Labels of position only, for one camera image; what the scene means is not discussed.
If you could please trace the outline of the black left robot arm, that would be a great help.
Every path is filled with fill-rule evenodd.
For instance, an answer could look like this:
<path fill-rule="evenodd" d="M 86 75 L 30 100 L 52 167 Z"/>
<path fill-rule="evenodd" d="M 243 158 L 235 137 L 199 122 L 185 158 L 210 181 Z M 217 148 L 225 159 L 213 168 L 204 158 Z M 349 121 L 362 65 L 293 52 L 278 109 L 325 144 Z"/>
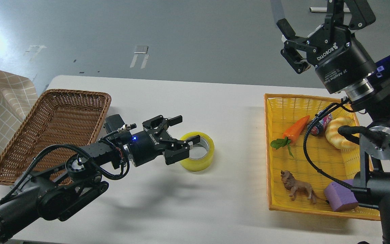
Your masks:
<path fill-rule="evenodd" d="M 136 124 L 112 115 L 105 119 L 107 134 L 96 143 L 43 149 L 0 200 L 0 244 L 39 218 L 68 220 L 105 193 L 108 180 L 124 178 L 130 164 L 138 167 L 160 155 L 167 165 L 188 159 L 201 136 L 172 138 L 168 128 L 181 122 L 182 116 L 159 115 L 143 122 L 142 131 L 132 135 Z"/>

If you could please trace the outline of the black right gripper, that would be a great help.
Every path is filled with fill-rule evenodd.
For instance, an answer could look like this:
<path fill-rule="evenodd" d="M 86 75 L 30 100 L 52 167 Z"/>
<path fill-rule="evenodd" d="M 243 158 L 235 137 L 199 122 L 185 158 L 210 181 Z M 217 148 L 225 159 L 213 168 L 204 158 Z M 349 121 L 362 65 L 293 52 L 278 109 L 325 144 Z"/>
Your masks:
<path fill-rule="evenodd" d="M 345 5 L 351 19 L 344 25 Z M 308 38 L 297 36 L 286 18 L 276 22 L 285 40 L 280 54 L 297 74 L 315 66 L 315 73 L 330 94 L 370 76 L 376 64 L 352 30 L 363 29 L 376 21 L 366 0 L 328 0 L 324 29 L 319 27 Z M 332 34 L 330 42 L 324 34 Z M 308 54 L 308 60 L 298 52 Z"/>

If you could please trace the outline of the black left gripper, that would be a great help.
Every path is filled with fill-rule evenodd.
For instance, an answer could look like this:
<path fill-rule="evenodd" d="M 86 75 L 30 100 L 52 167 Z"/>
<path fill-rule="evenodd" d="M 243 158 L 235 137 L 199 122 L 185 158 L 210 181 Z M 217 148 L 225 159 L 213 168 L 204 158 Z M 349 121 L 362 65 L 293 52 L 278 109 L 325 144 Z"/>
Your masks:
<path fill-rule="evenodd" d="M 177 125 L 183 121 L 181 115 L 173 118 L 165 118 L 158 115 L 142 123 L 143 131 L 134 134 L 127 143 L 131 154 L 132 164 L 139 167 L 147 162 L 154 160 L 157 156 L 164 153 L 166 165 L 171 165 L 190 156 L 190 150 L 193 145 L 201 142 L 201 136 L 190 136 L 187 139 L 178 140 L 171 138 L 167 132 L 168 128 Z M 160 137 L 169 137 L 161 142 Z"/>

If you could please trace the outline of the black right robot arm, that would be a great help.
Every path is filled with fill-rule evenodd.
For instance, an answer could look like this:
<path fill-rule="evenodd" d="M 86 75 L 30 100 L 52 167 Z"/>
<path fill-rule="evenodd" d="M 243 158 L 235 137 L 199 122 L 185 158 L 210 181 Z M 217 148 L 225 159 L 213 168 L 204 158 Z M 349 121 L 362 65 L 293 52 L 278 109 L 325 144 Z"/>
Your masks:
<path fill-rule="evenodd" d="M 322 110 L 315 122 L 346 103 L 353 112 L 364 110 L 372 118 L 367 127 L 338 129 L 360 148 L 360 171 L 352 185 L 313 164 L 306 149 L 308 135 L 303 151 L 318 173 L 350 189 L 359 206 L 379 210 L 383 243 L 390 244 L 390 172 L 384 172 L 381 165 L 382 160 L 390 160 L 390 55 L 373 62 L 353 33 L 375 20 L 366 0 L 329 0 L 324 22 L 308 37 L 297 36 L 285 18 L 276 24 L 284 36 L 281 54 L 294 71 L 301 74 L 312 65 L 329 93 L 347 95 L 341 103 Z"/>

